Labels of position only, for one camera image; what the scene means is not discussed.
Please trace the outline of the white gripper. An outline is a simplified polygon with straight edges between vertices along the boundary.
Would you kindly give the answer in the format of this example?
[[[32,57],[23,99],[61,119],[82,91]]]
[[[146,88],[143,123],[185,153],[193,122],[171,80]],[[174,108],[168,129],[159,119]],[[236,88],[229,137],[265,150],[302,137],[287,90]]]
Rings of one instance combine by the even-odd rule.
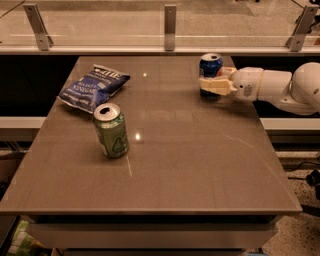
[[[217,73],[218,78],[200,78],[200,89],[222,96],[232,93],[238,99],[255,101],[263,72],[262,68],[245,67],[237,70],[223,66]]]

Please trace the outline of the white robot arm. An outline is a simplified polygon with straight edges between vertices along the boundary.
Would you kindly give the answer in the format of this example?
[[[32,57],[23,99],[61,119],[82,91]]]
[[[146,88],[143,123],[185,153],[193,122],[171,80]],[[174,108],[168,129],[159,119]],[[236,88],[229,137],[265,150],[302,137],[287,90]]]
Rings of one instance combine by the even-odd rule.
[[[256,67],[222,67],[214,78],[199,78],[206,92],[234,96],[246,101],[264,101],[297,115],[320,112],[320,64],[309,62],[294,73]]]

